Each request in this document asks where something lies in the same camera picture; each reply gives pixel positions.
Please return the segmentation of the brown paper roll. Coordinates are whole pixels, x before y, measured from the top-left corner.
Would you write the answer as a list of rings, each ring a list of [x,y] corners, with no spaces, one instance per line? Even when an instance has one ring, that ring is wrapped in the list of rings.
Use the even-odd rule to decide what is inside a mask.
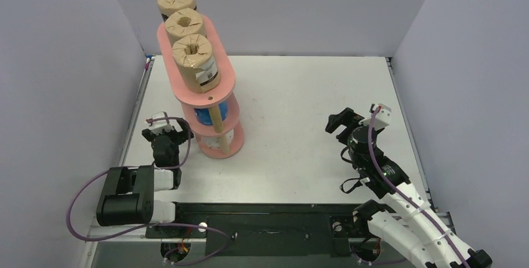
[[[163,21],[181,9],[197,9],[196,0],[157,0],[157,6]]]

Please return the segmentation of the brown roll front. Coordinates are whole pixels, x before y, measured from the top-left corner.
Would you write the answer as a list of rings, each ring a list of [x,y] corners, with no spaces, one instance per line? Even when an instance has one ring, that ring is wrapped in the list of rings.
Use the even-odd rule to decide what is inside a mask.
[[[200,34],[207,37],[202,15],[191,8],[177,10],[171,14],[164,22],[164,27],[170,45],[193,34]]]

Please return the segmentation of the white dotted roll top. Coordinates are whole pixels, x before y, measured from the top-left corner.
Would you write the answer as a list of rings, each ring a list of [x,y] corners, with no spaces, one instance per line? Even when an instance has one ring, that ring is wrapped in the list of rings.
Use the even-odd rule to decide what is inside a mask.
[[[228,133],[226,133],[225,137],[226,137],[226,142],[227,142],[228,146],[230,146],[232,141],[233,141],[233,138],[234,138],[234,129],[232,129]]]

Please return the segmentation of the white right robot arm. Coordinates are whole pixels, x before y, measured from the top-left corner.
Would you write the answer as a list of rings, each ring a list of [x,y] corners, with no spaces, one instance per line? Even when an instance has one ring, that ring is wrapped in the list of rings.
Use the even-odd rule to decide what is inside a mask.
[[[360,235],[378,237],[415,267],[491,267],[492,258],[461,240],[424,199],[407,173],[377,145],[378,135],[390,125],[392,110],[373,104],[370,117],[350,108],[331,114],[325,131],[344,145],[341,154],[357,171],[354,188],[366,186],[378,198],[352,212],[352,227]]]

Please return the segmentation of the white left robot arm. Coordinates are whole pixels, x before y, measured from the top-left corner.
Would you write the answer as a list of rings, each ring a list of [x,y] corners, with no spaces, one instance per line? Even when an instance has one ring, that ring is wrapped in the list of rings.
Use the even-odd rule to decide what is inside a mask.
[[[162,224],[169,236],[178,237],[184,233],[186,219],[178,215],[178,204],[155,199],[156,192],[180,186],[180,145],[190,144],[194,137],[184,119],[175,119],[180,131],[171,125],[171,119],[148,119],[149,127],[142,131],[153,151],[152,164],[108,170],[96,209],[99,225]]]

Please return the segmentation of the white dotted roll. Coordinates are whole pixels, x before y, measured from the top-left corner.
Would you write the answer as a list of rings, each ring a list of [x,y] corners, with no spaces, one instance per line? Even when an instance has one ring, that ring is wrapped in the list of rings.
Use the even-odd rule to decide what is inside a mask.
[[[220,149],[221,148],[221,141],[222,136],[218,137],[211,137],[211,136],[203,136],[201,138],[201,142],[207,147],[211,149]]]
[[[226,142],[227,142],[228,146],[230,146],[232,141],[233,141],[233,138],[234,138],[234,129],[232,129],[228,133],[226,133],[225,137],[226,137]]]

